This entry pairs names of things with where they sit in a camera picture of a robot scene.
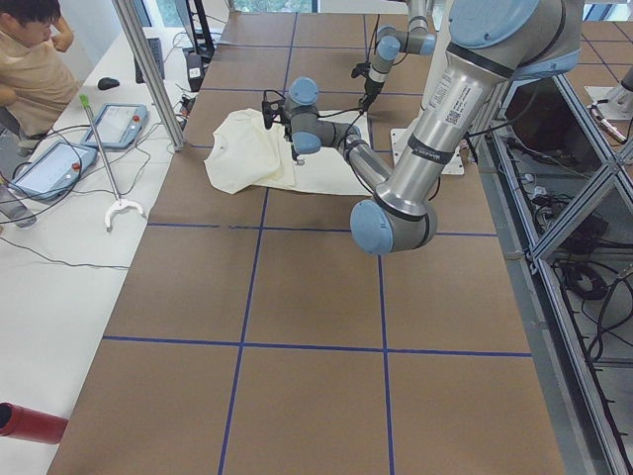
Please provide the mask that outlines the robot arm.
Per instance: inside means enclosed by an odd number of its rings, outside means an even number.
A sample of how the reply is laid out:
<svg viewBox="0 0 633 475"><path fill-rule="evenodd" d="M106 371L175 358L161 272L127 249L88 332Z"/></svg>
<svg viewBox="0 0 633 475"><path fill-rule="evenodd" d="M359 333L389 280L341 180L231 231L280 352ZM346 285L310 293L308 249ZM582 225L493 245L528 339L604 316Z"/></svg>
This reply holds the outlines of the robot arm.
<svg viewBox="0 0 633 475"><path fill-rule="evenodd" d="M293 82L278 112L293 155L335 148L372 191L350 215L359 247L385 255L432 240L437 219L428 195L485 101L506 81L573 69L580 57L583 8L581 1L454 2L444 15L445 47L432 37L412 41L421 53L444 56L447 64L395 167L354 126L320 117L313 80Z"/></svg>
<svg viewBox="0 0 633 475"><path fill-rule="evenodd" d="M367 112L382 92L386 79L397 63L399 54L432 55L436 46L436 35L431 32L433 1L404 1L407 5L407 28L397 30L390 25L375 25L372 49L363 62L357 63L351 77L362 76L364 94L358 101L359 109Z"/></svg>

